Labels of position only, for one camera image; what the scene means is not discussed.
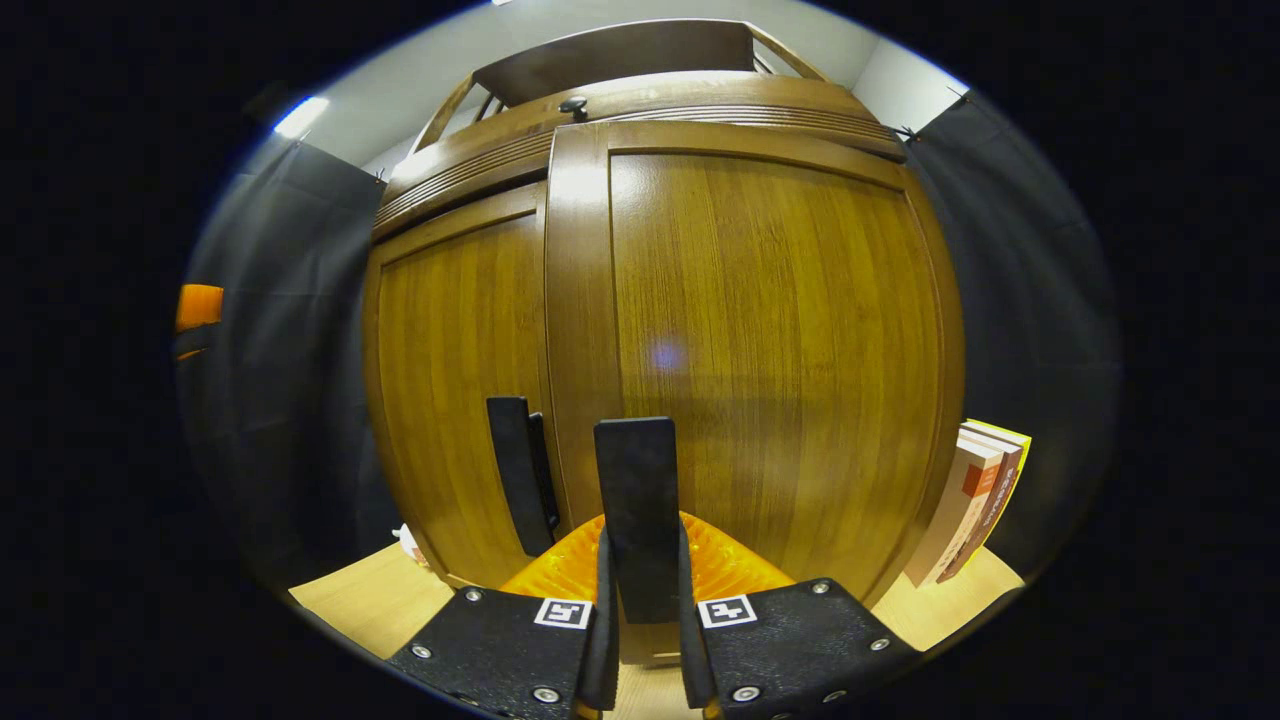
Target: light wood surface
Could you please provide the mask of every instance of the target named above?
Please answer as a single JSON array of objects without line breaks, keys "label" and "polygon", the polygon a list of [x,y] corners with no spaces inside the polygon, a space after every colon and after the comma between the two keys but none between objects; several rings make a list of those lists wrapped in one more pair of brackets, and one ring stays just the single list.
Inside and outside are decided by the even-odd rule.
[{"label": "light wood surface", "polygon": [[[872,612],[899,637],[924,651],[982,612],[1021,580],[986,548],[940,585],[916,591],[900,577]],[[374,655],[387,659],[404,646],[453,591],[392,544],[337,573],[289,591],[306,609]],[[685,703],[678,665],[622,665],[609,720],[696,720]]]},{"label": "light wood surface", "polygon": [[916,588],[905,574],[899,575],[872,614],[923,652],[973,620],[996,598],[1020,587],[1023,579],[1018,573],[980,547],[969,565],[945,583]]},{"label": "light wood surface", "polygon": [[[608,182],[591,172],[602,137]],[[548,283],[557,411],[595,402],[558,427],[576,509],[599,502],[590,425],[669,415],[682,510],[792,577],[831,575],[868,605],[888,591],[945,484],[963,392],[959,299],[936,277],[950,260],[904,177],[751,128],[557,131],[548,272],[572,247],[600,274],[563,302]],[[580,220],[556,224],[562,206]]]},{"label": "light wood surface", "polygon": [[[419,225],[370,258],[366,384],[397,507],[454,585],[497,587],[527,562],[485,400],[525,396],[554,454],[543,309],[541,183]],[[552,464],[558,486],[558,462]],[[566,503],[557,487],[557,501]]]},{"label": "light wood surface", "polygon": [[298,605],[385,660],[444,607],[453,588],[393,543],[289,593]]}]

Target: wooden panel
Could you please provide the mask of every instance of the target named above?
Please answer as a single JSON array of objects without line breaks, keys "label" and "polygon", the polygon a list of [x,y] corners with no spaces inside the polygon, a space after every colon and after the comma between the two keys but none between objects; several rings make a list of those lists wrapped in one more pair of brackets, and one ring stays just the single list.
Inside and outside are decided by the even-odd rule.
[{"label": "wooden panel", "polygon": [[604,512],[595,423],[623,416],[604,133],[561,133],[547,178],[547,350],[561,477],[576,527]]},{"label": "wooden panel", "polygon": [[874,603],[960,421],[959,302],[923,197],[809,138],[605,128],[626,415],[675,418],[684,510]]},{"label": "wooden panel", "polygon": [[[379,450],[410,530],[454,584],[497,587],[529,561],[502,492],[485,398],[526,396],[530,413],[544,413],[557,455],[543,322],[544,192],[539,183],[468,205],[370,259],[366,384]],[[558,459],[552,475],[558,486]],[[557,501],[566,503],[559,487]]]},{"label": "wooden panel", "polygon": [[509,106],[621,77],[680,70],[750,70],[745,23],[644,20],[596,28],[503,58],[474,73]]},{"label": "wooden panel", "polygon": [[[572,123],[558,110],[559,101],[568,94],[589,97],[591,120],[687,119],[764,124],[810,133],[897,161],[905,159],[893,133],[876,122],[867,108],[838,85],[731,70],[621,78],[575,87],[562,95],[511,108],[411,154],[392,173],[383,208],[375,219],[375,241],[457,202],[467,192],[474,193],[488,184],[526,177],[539,167],[545,168],[545,156],[540,154],[550,143],[548,133]],[[467,187],[460,190],[460,184]]]}]

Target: black curtain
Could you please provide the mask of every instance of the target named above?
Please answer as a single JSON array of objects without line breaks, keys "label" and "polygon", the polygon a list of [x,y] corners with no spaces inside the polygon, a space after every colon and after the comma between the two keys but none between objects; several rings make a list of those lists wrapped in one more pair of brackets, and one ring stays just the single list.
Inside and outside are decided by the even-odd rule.
[{"label": "black curtain", "polygon": [[184,282],[225,288],[179,336],[202,492],[274,592],[394,542],[361,369],[361,287],[385,183],[271,135],[228,184]]},{"label": "black curtain", "polygon": [[1121,351],[1110,272],[1061,176],[980,95],[957,100],[906,152],[955,264],[964,413],[1033,438],[987,542],[1029,579],[1083,519],[1111,462]]}]

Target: ceiling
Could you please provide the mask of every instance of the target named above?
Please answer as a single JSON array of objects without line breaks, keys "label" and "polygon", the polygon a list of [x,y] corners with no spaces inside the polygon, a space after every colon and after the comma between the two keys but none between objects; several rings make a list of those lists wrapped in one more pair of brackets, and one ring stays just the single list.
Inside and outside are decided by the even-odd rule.
[{"label": "ceiling", "polygon": [[[483,3],[408,36],[325,88],[329,106],[307,143],[362,167],[416,136],[468,72],[575,32],[657,18],[750,20],[845,87],[858,82],[878,42],[872,31],[795,0]],[[781,63],[772,64],[782,72]],[[475,90],[463,108],[481,101]]]}]

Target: wooden door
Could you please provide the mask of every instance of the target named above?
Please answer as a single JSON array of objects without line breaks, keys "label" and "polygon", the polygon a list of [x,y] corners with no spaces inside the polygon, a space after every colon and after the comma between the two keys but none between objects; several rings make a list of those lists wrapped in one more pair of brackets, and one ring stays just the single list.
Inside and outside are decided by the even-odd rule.
[{"label": "wooden door", "polygon": [[[431,568],[454,587],[521,570],[485,398],[525,396],[544,414],[556,495],[543,304],[545,184],[479,200],[370,255],[365,374],[396,505]],[[558,530],[563,534],[564,523]]]},{"label": "wooden door", "polygon": [[[593,424],[669,415],[682,510],[873,605],[928,523],[960,423],[959,297],[910,174],[769,129],[566,127],[547,227],[575,520],[600,511]],[[652,652],[672,650],[653,630]]]}]

